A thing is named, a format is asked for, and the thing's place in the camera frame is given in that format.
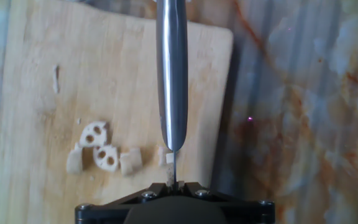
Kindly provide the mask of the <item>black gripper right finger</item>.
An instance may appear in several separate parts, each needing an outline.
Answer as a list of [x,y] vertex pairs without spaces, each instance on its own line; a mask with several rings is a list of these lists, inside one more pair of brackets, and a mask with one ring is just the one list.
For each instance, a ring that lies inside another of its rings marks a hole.
[[180,187],[181,194],[202,200],[219,208],[226,217],[274,218],[275,203],[268,200],[244,201],[203,187],[198,182],[187,182]]

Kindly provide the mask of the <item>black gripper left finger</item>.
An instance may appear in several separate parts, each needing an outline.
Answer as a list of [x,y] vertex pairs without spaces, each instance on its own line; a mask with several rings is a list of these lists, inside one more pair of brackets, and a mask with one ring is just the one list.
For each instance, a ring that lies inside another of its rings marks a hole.
[[75,208],[76,218],[125,218],[136,205],[169,195],[170,188],[164,183],[153,183],[146,189],[104,205],[83,203]]

